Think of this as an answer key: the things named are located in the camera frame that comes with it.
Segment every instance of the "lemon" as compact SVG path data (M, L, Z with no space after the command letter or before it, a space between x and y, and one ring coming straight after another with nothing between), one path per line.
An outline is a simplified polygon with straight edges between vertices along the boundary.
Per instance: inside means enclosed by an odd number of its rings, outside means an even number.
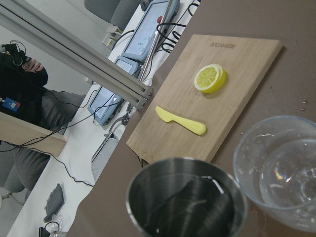
M226 82L227 74L223 68L216 64L203 67L194 79L194 86L204 93L213 93Z

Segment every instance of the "red button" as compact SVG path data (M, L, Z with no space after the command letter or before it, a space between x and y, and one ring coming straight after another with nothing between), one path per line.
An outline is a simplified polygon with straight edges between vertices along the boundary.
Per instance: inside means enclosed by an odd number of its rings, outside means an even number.
M158 17L157 22L160 24L162 21L162 16Z

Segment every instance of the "hand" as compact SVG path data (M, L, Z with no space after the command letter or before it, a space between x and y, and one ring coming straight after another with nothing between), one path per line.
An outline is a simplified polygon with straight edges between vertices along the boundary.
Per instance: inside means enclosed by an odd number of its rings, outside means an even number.
M26 72L36 73L42 70L44 67L36 59L32 58L30 62L23 64L22 68Z

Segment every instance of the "gray pants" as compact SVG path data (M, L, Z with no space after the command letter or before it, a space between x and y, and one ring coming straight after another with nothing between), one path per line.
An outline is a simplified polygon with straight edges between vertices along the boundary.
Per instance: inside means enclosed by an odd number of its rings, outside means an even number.
M67 125L75 116L84 97L85 95L68 92L45 92L42 98L42 118L39 125L51 131ZM49 158L47 154L27 148L15 149L15 166L25 188L30 191L33 189Z

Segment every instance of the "knife handle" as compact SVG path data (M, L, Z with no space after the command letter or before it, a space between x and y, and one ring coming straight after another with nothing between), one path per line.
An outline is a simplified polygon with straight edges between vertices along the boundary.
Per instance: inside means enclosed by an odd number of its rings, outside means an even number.
M179 117L177 115L173 115L172 120L174 120L178 124L181 124L182 126L187 128L188 130L196 133L197 135L202 135L206 131L206 126L201 122L197 122L197 121L194 121L191 119Z

